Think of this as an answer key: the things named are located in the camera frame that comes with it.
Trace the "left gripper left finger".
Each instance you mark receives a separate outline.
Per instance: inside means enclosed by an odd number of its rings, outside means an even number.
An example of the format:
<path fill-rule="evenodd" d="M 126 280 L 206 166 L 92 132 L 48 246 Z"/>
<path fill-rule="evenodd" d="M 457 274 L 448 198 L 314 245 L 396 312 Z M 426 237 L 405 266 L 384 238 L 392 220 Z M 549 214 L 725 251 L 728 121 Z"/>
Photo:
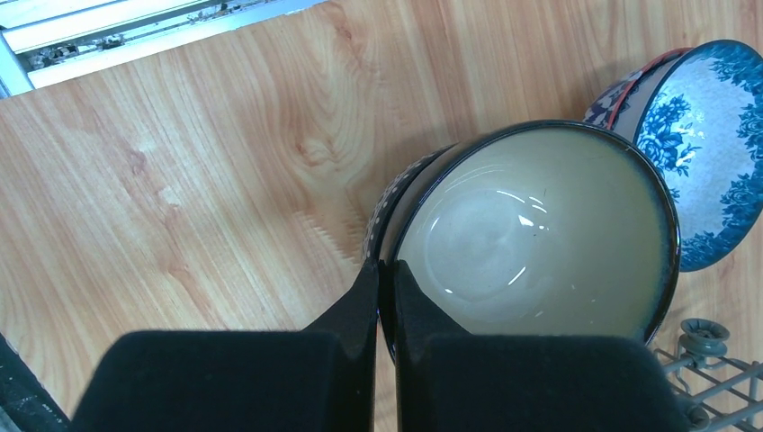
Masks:
<path fill-rule="evenodd" d="M 75 431 L 370 431 L 377 263 L 298 331 L 136 331 L 104 354 Z"/>

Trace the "dark patterned bowl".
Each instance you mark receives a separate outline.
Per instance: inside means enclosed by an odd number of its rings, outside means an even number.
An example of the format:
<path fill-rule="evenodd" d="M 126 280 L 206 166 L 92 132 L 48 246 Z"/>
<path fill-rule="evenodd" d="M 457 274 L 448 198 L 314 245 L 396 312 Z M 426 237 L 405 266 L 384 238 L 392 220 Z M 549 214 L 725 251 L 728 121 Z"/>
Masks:
<path fill-rule="evenodd" d="M 365 227 L 364 240 L 361 247 L 362 259 L 377 259 L 380 256 L 384 231 L 397 202 L 419 173 L 451 147 L 453 147 L 453 144 L 439 148 L 412 162 L 385 187 Z"/>

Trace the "white blue floral bowl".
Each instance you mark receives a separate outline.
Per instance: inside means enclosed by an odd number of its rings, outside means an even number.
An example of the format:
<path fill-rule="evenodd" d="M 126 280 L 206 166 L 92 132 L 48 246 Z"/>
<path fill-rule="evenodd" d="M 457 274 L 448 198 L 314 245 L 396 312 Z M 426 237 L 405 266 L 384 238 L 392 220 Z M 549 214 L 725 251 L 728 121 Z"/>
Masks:
<path fill-rule="evenodd" d="M 642 72 L 613 118 L 656 167 L 678 212 L 681 269 L 729 255 L 762 212 L 762 57 L 713 40 Z"/>

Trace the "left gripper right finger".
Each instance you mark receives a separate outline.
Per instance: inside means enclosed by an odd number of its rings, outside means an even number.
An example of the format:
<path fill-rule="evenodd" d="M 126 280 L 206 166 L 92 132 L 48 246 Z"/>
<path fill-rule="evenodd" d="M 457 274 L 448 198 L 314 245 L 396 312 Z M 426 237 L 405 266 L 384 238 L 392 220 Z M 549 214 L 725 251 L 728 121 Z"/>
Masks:
<path fill-rule="evenodd" d="M 686 431 L 644 344 L 600 336 L 478 336 L 393 267 L 402 431 Z"/>

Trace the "blue zigzag red bowl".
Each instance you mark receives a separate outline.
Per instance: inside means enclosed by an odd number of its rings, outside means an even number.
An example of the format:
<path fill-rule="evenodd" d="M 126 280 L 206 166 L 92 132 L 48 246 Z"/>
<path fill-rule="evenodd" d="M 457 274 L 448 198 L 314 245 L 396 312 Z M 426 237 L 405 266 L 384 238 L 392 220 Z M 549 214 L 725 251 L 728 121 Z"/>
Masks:
<path fill-rule="evenodd" d="M 586 110 L 583 122 L 612 130 L 618 112 L 624 107 L 625 99 L 637 82 L 649 72 L 655 71 L 668 62 L 689 52 L 691 47 L 672 49 L 660 54 L 639 69 L 630 72 L 610 85 Z"/>

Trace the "dark blue bowl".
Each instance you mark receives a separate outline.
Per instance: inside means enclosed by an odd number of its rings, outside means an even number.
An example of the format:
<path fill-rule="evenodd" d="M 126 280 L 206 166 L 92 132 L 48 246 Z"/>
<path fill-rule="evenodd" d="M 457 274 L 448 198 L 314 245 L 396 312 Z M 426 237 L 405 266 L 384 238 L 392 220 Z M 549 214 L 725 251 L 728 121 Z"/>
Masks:
<path fill-rule="evenodd" d="M 678 281 L 675 204 L 627 139 L 527 121 L 422 170 L 381 241 L 421 292 L 476 335 L 596 335 L 649 343 Z"/>

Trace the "grey wire dish rack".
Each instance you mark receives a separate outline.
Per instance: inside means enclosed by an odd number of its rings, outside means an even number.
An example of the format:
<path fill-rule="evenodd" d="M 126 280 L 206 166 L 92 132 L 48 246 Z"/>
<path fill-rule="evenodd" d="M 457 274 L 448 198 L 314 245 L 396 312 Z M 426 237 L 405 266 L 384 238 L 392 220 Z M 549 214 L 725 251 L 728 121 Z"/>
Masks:
<path fill-rule="evenodd" d="M 760 431 L 762 363 L 728 355 L 730 331 L 684 319 L 672 351 L 654 347 L 690 431 Z"/>

